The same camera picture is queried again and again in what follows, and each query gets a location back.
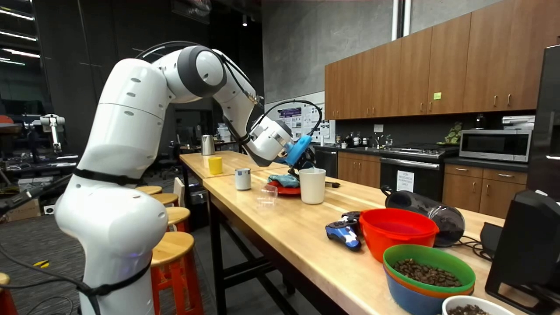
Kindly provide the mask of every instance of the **drawer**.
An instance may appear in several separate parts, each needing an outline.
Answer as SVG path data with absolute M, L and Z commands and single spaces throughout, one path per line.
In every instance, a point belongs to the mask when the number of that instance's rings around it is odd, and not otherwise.
M 523 185 L 527 183 L 527 173 L 512 172 L 509 170 L 484 169 L 484 178 Z
M 338 152 L 338 156 L 345 159 L 354 159 L 359 161 L 370 161 L 379 162 L 379 157 L 376 155 L 350 153 L 350 152 Z
M 482 178 L 483 169 L 467 165 L 445 164 L 445 173 Z

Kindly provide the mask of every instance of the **blue bowl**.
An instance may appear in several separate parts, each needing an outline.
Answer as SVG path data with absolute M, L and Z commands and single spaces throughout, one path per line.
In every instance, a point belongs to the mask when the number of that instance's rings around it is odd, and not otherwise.
M 441 314 L 441 306 L 445 299 L 438 299 L 414 292 L 396 282 L 385 270 L 389 292 L 395 302 L 412 315 Z

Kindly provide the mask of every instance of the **game controller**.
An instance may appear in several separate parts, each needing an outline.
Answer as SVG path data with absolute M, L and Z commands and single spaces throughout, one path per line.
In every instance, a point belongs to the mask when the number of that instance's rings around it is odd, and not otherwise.
M 357 235 L 361 234 L 359 219 L 359 211 L 346 212 L 340 220 L 325 226 L 326 236 L 344 244 L 351 251 L 358 252 L 362 247 Z

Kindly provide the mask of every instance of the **red plate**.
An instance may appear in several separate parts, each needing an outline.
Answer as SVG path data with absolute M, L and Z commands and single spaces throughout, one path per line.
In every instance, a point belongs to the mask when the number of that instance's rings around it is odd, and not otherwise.
M 278 194 L 283 194 L 283 195 L 287 195 L 287 196 L 299 196 L 299 195 L 301 195 L 301 189 L 299 187 L 297 187 L 297 188 L 284 187 L 284 186 L 280 185 L 280 182 L 277 181 L 277 180 L 273 180 L 273 181 L 269 182 L 268 184 L 270 186 L 278 187 Z

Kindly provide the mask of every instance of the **poster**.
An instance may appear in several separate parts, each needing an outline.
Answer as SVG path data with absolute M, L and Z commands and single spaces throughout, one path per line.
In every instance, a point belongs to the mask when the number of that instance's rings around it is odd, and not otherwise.
M 298 140 L 301 137 L 301 107 L 280 109 L 278 113 L 280 120 L 292 130 L 292 139 Z
M 317 104 L 317 106 L 324 113 L 325 104 Z M 324 120 L 325 116 L 323 114 L 321 122 L 319 124 L 319 130 L 313 133 L 313 140 L 320 141 L 320 137 L 329 138 L 330 137 L 330 121 Z M 311 105 L 305 105 L 303 111 L 303 133 L 309 133 L 319 120 L 319 111 Z
M 414 173 L 397 170 L 396 191 L 414 192 Z

